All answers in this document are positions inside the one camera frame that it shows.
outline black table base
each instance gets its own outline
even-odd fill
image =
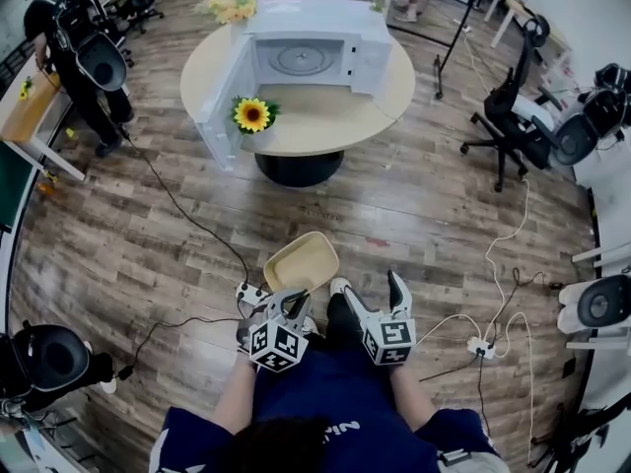
[[[320,184],[339,169],[344,151],[317,156],[255,155],[256,164],[270,180],[288,187],[308,187]]]

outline sunflower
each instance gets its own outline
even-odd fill
[[[235,114],[237,124],[253,133],[264,130],[269,122],[267,104],[259,99],[242,99],[235,108]]]

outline white cable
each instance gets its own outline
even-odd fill
[[[497,313],[493,316],[493,318],[491,319],[491,322],[489,322],[489,325],[486,328],[486,331],[484,332],[484,338],[483,338],[484,341],[486,341],[487,337],[489,336],[489,331],[491,331],[491,327],[493,326],[493,323],[495,322],[497,317],[500,315],[500,313],[502,313],[502,309],[504,308],[504,305],[506,304],[506,296],[504,295],[502,286],[500,286],[500,283],[497,280],[497,266],[495,265],[495,261],[493,261],[493,259],[489,257],[489,253],[491,252],[491,250],[493,249],[493,247],[498,241],[508,240],[514,237],[517,233],[519,233],[522,230],[522,228],[524,227],[524,224],[526,223],[526,219],[528,217],[528,196],[530,195],[530,183],[525,178],[522,179],[522,182],[526,183],[526,200],[524,201],[524,218],[522,219],[522,223],[510,235],[498,236],[497,238],[495,238],[489,245],[489,248],[486,251],[486,254],[484,254],[484,259],[486,259],[489,263],[491,263],[491,266],[493,266],[493,280],[495,281],[495,285],[497,286],[497,289],[500,291],[500,296],[502,297],[502,305],[497,310]]]
[[[471,58],[471,67],[473,67],[473,71],[477,74],[477,78],[480,80],[480,83],[482,83],[482,87],[484,88],[484,91],[486,91],[486,93],[488,93],[490,95],[490,91],[489,89],[486,87],[486,84],[484,83],[484,79],[482,79],[482,76],[480,75],[480,72],[478,71],[477,67],[475,66],[475,58],[473,58],[473,53],[471,52],[471,47],[469,46],[469,35],[466,34],[464,36],[464,46],[466,47],[466,50],[469,53],[469,58]]]
[[[511,337],[509,336],[509,328],[511,327],[511,323],[517,317],[521,317],[524,319],[524,324],[526,325],[526,332],[528,334],[528,364],[530,368],[530,435],[528,439],[528,464],[530,464],[530,453],[532,452],[532,430],[534,428],[534,372],[532,370],[532,336],[530,335],[530,326],[528,325],[526,316],[524,315],[522,311],[518,311],[506,323],[506,341],[508,344],[506,348],[506,352],[502,354],[501,356],[495,353],[495,356],[500,359],[503,359],[508,355],[509,352],[511,352]]]
[[[439,327],[441,327],[445,322],[455,317],[464,317],[468,319],[471,322],[471,324],[475,326],[475,329],[477,329],[478,338],[481,336],[482,333],[480,331],[480,327],[475,323],[475,321],[471,317],[469,317],[465,313],[456,313],[455,315],[450,315],[449,317],[444,318],[438,324],[436,324],[432,329],[429,330],[428,333],[425,333],[425,335],[423,335],[423,337],[418,342],[416,342],[416,345],[414,347],[418,347],[423,340],[425,340],[428,336],[430,336],[434,331],[436,331]]]

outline person's hand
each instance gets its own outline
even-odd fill
[[[237,326],[237,344],[238,350],[249,355],[249,348],[251,346],[251,334],[249,329],[253,325],[260,325],[265,321],[265,309],[267,304],[257,306],[250,316],[239,321]]]

